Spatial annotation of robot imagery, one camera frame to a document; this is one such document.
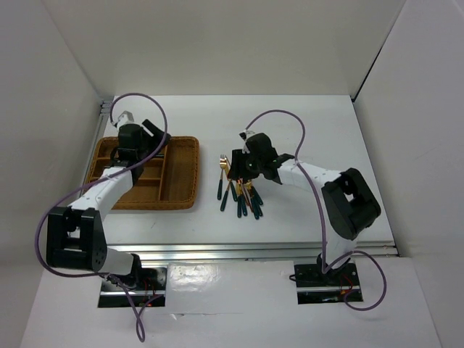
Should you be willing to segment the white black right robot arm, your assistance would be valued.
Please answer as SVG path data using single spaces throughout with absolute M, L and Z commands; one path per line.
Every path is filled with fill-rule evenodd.
M 244 146 L 233 150 L 228 178 L 246 183 L 262 175 L 279 185 L 312 193 L 323 229 L 316 275 L 324 284 L 334 283 L 354 253 L 360 233 L 381 214 L 363 175 L 355 168 L 329 170 L 300 162 L 294 155 L 278 154 L 264 133 L 246 130 L 240 137 Z

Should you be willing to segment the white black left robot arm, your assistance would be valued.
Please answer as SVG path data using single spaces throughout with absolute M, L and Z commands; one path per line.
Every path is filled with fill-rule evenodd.
M 151 121 L 126 120 L 118 125 L 117 146 L 100 178 L 66 207 L 54 207 L 47 216 L 46 264 L 52 268 L 88 270 L 138 288 L 144 280 L 139 256 L 112 251 L 103 222 L 119 199 L 129 192 L 144 171 L 144 164 L 168 144 L 169 133 Z

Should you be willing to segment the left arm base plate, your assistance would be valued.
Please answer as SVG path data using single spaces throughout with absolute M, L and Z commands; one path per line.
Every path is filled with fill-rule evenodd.
M 167 268 L 144 268 L 141 279 L 126 285 L 136 307 L 164 307 L 166 303 Z M 131 304 L 123 289 L 115 281 L 103 280 L 98 308 L 124 308 Z

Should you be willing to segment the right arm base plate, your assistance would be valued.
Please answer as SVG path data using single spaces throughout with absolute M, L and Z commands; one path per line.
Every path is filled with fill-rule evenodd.
M 353 262 L 327 275 L 323 275 L 316 264 L 295 265 L 289 280 L 296 284 L 299 305 L 340 303 L 345 296 L 348 302 L 363 301 L 360 279 Z

